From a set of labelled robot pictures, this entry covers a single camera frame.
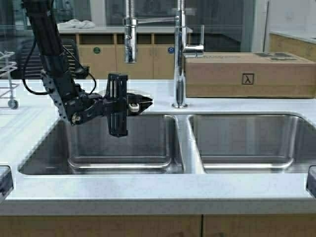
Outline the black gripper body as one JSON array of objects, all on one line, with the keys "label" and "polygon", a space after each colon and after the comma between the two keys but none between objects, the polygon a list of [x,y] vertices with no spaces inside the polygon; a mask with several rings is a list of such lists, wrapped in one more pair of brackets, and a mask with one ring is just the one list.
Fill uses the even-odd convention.
[{"label": "black gripper body", "polygon": [[107,117],[109,134],[127,136],[127,75],[108,74],[104,96],[104,115]]}]

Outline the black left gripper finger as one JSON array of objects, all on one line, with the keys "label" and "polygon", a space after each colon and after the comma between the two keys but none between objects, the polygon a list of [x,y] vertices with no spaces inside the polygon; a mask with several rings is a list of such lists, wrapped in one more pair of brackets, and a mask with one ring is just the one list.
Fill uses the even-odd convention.
[{"label": "black left gripper finger", "polygon": [[127,100],[129,103],[151,103],[153,101],[150,97],[129,92],[127,93]]}]

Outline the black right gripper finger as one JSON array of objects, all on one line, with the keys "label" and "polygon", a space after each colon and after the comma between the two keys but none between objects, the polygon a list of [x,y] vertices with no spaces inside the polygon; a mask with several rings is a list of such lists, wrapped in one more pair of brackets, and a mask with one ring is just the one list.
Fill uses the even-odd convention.
[{"label": "black right gripper finger", "polygon": [[129,103],[127,107],[128,115],[139,115],[148,109],[152,105],[152,102],[141,102],[141,103]]}]

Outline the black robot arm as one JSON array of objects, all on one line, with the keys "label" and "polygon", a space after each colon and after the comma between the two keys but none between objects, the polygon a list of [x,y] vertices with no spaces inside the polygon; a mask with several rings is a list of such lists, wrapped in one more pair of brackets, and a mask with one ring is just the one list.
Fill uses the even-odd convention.
[{"label": "black robot arm", "polygon": [[69,68],[50,0],[23,0],[43,66],[41,80],[61,119],[72,126],[106,117],[112,136],[128,135],[127,117],[143,113],[153,99],[127,91],[128,76],[109,73],[106,94],[87,93],[75,83]]}]

